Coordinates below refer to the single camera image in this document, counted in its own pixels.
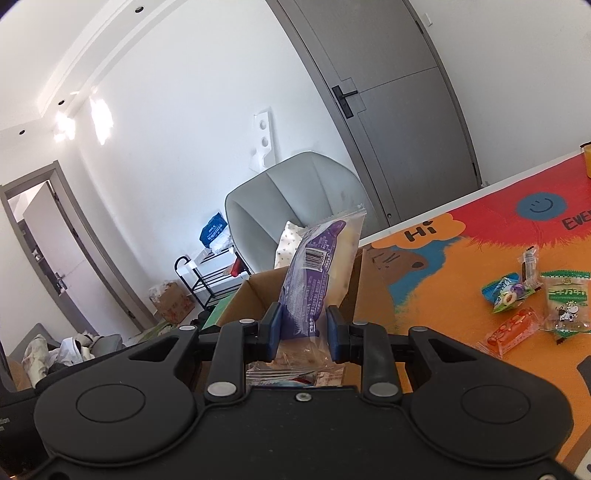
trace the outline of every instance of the white door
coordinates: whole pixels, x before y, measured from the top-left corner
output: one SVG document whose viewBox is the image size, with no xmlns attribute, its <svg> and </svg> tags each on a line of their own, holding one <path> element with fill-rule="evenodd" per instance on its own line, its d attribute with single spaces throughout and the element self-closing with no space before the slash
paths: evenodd
<svg viewBox="0 0 591 480">
<path fill-rule="evenodd" d="M 62 277 L 68 295 L 98 334 L 119 333 L 124 341 L 137 335 L 137 327 L 82 253 L 47 183 L 35 195 L 23 217 L 47 263 Z"/>
</svg>

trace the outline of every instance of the cup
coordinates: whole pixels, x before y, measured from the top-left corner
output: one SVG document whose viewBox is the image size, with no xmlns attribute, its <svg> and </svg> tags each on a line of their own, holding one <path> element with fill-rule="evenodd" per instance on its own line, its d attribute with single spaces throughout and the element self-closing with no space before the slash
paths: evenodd
<svg viewBox="0 0 591 480">
<path fill-rule="evenodd" d="M 585 165 L 587 167 L 587 176 L 591 179 L 591 144 L 583 147 L 585 154 Z"/>
</svg>

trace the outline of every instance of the table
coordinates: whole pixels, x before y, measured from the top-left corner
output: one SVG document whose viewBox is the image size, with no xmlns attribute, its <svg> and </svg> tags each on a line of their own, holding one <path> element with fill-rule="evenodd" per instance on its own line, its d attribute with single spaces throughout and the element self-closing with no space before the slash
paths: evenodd
<svg viewBox="0 0 591 480">
<path fill-rule="evenodd" d="M 361 242 L 394 299 L 390 333 L 425 325 L 468 345 L 512 315 L 491 313 L 480 289 L 519 272 L 518 258 L 533 244 L 541 247 L 542 271 L 591 270 L 591 180 L 582 155 L 565 155 Z M 524 306 L 543 315 L 544 292 Z M 574 430 L 558 460 L 591 479 L 591 335 L 557 345 L 552 334 L 537 332 L 505 360 L 568 397 Z"/>
</svg>

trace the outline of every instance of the gray door frame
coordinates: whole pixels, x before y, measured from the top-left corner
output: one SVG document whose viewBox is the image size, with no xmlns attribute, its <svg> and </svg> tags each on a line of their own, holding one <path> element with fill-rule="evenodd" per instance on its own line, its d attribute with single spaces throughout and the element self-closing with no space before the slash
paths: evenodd
<svg viewBox="0 0 591 480">
<path fill-rule="evenodd" d="M 378 217 L 378 223 L 380 228 L 385 229 L 389 227 L 391 223 L 388 221 L 388 218 L 386 217 L 386 210 L 391 210 L 392 208 L 395 209 L 395 207 L 393 203 L 392 205 L 384 206 L 382 204 L 380 195 L 378 194 L 378 188 L 387 188 L 387 185 L 385 184 L 385 179 L 383 185 L 376 186 L 374 184 L 374 180 L 372 179 L 372 176 L 369 174 L 368 167 L 365 164 L 363 157 L 361 156 L 361 152 L 359 151 L 357 143 L 355 142 L 355 139 L 353 138 L 353 135 L 349 127 L 347 126 L 347 123 L 345 122 L 345 118 L 341 113 L 339 105 L 336 103 L 335 97 L 333 96 L 332 91 L 329 88 L 329 85 L 326 83 L 323 75 L 320 73 L 318 65 L 314 61 L 314 58 L 312 58 L 311 53 L 308 51 L 308 48 L 304 44 L 304 41 L 300 37 L 300 34 L 296 30 L 295 26 L 293 25 L 293 23 L 291 23 L 289 16 L 285 12 L 285 10 L 283 10 L 283 7 L 279 3 L 279 0 L 267 0 L 267 4 L 269 5 L 269 7 L 271 7 L 271 10 L 277 17 L 277 20 L 279 20 L 279 23 L 283 27 L 285 33 L 287 33 L 287 37 L 290 39 L 296 52 L 300 56 L 301 61 L 304 64 L 304 67 L 306 67 L 306 70 L 308 71 L 308 74 L 310 75 L 312 82 L 314 82 L 314 85 L 316 86 L 316 89 L 318 90 L 318 93 L 322 98 L 322 101 L 326 105 L 326 109 L 329 111 L 329 115 L 335 123 L 336 129 L 339 132 L 339 135 L 342 138 L 343 143 L 345 144 L 345 148 L 347 149 L 349 156 L 351 157 L 353 166 L 355 166 L 355 169 L 357 170 L 357 175 L 359 175 L 361 184 L 365 188 L 369 200 L 374 206 L 374 210 L 376 212 L 376 216 Z"/>
<path fill-rule="evenodd" d="M 140 332 L 156 325 L 157 322 L 148 307 L 139 299 L 100 243 L 100 240 L 74 197 L 59 162 L 56 160 L 46 167 L 39 168 L 20 179 L 0 186 L 0 201 L 29 263 L 64 316 L 74 328 L 80 325 L 80 319 L 75 317 L 72 306 L 67 304 L 67 301 L 64 301 L 57 294 L 55 288 L 37 264 L 8 203 L 9 199 L 48 180 L 51 181 L 51 186 L 59 199 L 58 207 L 60 208 L 62 217 L 70 231 L 75 231 L 77 234 L 74 235 L 74 238 L 76 238 L 80 249 L 117 303 L 119 303 L 128 315 L 131 314 L 129 315 L 130 321 Z"/>
<path fill-rule="evenodd" d="M 433 54 L 437 67 L 441 71 L 441 75 L 443 76 L 443 79 L 447 86 L 447 90 L 449 91 L 454 108 L 456 110 L 457 116 L 462 126 L 462 131 L 466 139 L 469 154 L 472 160 L 472 164 L 474 166 L 474 171 L 476 173 L 477 183 L 480 187 L 482 187 L 482 178 L 480 176 L 480 169 L 478 167 L 478 162 L 476 160 L 474 146 L 472 145 L 472 138 L 470 137 L 470 132 L 467 127 L 466 119 L 464 118 L 462 108 L 453 90 L 453 86 L 449 79 L 449 76 L 447 75 L 447 72 L 443 66 L 443 62 L 441 61 L 441 58 L 439 57 L 439 54 L 435 49 L 433 41 L 431 40 L 427 31 L 425 30 L 423 23 L 419 19 L 419 16 L 415 12 L 413 6 L 410 4 L 408 0 L 401 1 L 403 1 L 404 5 L 410 12 L 412 18 L 416 22 L 417 27 L 421 31 L 429 49 L 431 50 L 431 53 Z M 283 30 L 287 34 L 287 37 L 290 39 L 296 52 L 300 56 L 300 59 L 304 64 L 304 67 L 308 71 L 308 74 L 310 75 L 314 85 L 316 86 L 316 89 L 318 90 L 320 97 L 326 105 L 330 117 L 335 123 L 335 126 L 343 140 L 343 143 L 345 144 L 347 152 L 351 157 L 353 165 L 357 169 L 359 179 L 363 184 L 365 190 L 367 191 L 370 201 L 374 204 L 374 208 L 378 214 L 378 220 L 380 222 L 380 225 L 383 225 L 383 228 L 396 225 L 400 222 L 400 216 L 398 215 L 398 211 L 396 209 L 396 206 L 394 205 L 394 200 L 392 198 L 392 194 L 389 190 L 389 187 L 386 183 L 384 173 L 382 172 L 382 168 L 379 165 L 377 155 L 375 154 L 374 149 L 371 146 L 371 143 L 369 142 L 369 138 L 367 137 L 365 129 L 363 128 L 363 125 L 360 121 L 356 121 L 357 115 L 354 118 L 349 119 L 349 123 L 347 122 L 347 120 L 345 120 L 342 110 L 338 105 L 335 97 L 333 96 L 333 92 L 331 91 L 330 86 L 327 84 L 327 82 L 333 82 L 334 85 L 344 85 L 348 87 L 347 91 L 349 91 L 355 90 L 355 85 L 353 84 L 353 81 L 351 79 L 339 78 L 338 74 L 336 73 L 334 67 L 330 62 L 330 59 L 324 51 L 324 48 L 320 44 L 320 41 L 317 39 L 314 31 L 307 23 L 307 20 L 301 13 L 299 7 L 297 6 L 294 0 L 267 0 L 267 4 L 271 8 L 271 11 L 277 17 L 277 20 L 279 20 L 279 23 L 283 27 Z M 303 34 L 305 34 L 306 39 L 308 39 L 310 48 L 315 53 L 314 56 L 304 43 L 304 40 L 300 36 L 300 33 L 293 24 L 290 16 L 292 18 L 296 18 L 298 24 L 300 24 L 302 29 L 305 30 Z M 326 79 L 323 73 L 321 72 L 324 72 L 324 74 L 328 74 L 331 78 Z M 365 109 L 363 102 L 361 102 L 361 100 L 358 99 L 358 96 L 352 96 L 348 100 L 354 112 L 360 112 Z M 362 150 L 365 153 L 365 156 L 361 154 L 360 148 L 357 143 L 359 141 L 362 141 L 365 144 L 362 146 Z"/>
</svg>

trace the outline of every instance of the cartoon bear illustration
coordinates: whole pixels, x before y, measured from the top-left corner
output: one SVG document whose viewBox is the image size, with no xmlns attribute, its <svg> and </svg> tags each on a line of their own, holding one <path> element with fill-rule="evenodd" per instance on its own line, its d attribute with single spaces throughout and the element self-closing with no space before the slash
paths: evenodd
<svg viewBox="0 0 591 480">
<path fill-rule="evenodd" d="M 412 250 L 373 247 L 369 247 L 367 250 L 386 285 L 396 283 L 410 271 L 423 270 L 428 267 L 427 259 Z"/>
</svg>

